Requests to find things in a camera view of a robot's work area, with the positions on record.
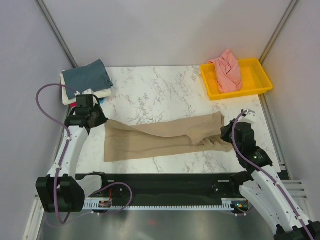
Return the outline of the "beige t shirt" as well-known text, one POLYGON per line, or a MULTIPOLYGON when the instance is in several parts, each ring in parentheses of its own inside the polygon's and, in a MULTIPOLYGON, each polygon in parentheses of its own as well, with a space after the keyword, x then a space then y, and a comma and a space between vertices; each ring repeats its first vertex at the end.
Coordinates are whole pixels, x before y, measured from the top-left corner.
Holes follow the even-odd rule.
POLYGON ((221 140, 221 112, 167 122, 126 125, 105 124, 104 161, 118 162, 205 151, 229 152, 232 145, 221 140))

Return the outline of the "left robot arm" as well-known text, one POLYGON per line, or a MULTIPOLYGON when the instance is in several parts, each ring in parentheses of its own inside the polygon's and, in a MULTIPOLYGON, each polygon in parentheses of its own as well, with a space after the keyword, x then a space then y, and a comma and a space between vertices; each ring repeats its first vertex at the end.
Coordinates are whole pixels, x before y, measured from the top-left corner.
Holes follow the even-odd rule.
POLYGON ((64 137, 53 166, 45 177, 36 181, 45 212, 77 213, 91 194, 104 197, 109 193, 109 183, 98 174, 87 173, 82 179, 76 179, 78 161, 91 129, 104 125, 107 120, 97 96, 76 96, 76 107, 63 124, 64 137))

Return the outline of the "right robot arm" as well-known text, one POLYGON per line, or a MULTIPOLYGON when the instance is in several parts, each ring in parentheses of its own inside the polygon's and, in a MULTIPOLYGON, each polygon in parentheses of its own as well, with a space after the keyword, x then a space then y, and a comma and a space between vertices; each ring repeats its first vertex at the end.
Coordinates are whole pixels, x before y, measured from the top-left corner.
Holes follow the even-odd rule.
POLYGON ((268 154, 257 146, 255 132, 241 113, 221 128, 220 138, 232 144, 245 169, 233 175, 229 191, 244 197, 263 217, 275 240, 318 240, 320 223, 312 221, 281 181, 268 154))

